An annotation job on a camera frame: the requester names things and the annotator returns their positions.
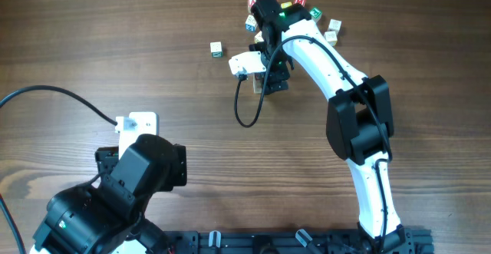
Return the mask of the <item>white blue C block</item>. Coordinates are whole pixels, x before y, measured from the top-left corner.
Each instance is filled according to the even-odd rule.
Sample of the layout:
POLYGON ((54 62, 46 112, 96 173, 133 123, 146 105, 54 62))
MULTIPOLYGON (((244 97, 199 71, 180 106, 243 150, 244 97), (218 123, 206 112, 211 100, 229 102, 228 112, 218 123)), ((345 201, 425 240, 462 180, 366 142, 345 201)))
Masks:
POLYGON ((253 81, 253 89, 255 91, 261 91, 262 90, 262 82, 261 81, 254 80, 253 81))

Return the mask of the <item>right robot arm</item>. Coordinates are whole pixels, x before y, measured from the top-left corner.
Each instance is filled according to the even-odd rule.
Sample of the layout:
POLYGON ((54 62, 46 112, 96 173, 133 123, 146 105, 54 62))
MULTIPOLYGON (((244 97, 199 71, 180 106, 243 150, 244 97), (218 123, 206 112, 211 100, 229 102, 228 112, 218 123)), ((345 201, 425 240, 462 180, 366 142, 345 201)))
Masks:
POLYGON ((379 253, 403 244, 387 170, 393 158, 389 139, 394 134, 387 82, 380 75, 370 78, 346 62, 304 6, 282 8, 277 0, 256 0, 251 13, 263 40, 250 49, 259 53, 265 76, 277 75, 297 61, 328 102, 326 137, 351 171, 362 239, 379 253))

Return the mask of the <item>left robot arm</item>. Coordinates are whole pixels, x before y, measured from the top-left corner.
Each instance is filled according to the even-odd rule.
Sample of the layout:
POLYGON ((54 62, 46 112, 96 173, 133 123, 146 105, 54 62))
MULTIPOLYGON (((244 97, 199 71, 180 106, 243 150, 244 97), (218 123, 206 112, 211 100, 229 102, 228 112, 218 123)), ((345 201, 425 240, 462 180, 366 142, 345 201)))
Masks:
POLYGON ((145 220, 153 194, 187 183, 186 148, 152 134, 126 150, 100 147, 95 180, 51 198, 33 249, 49 253, 109 253, 145 220))

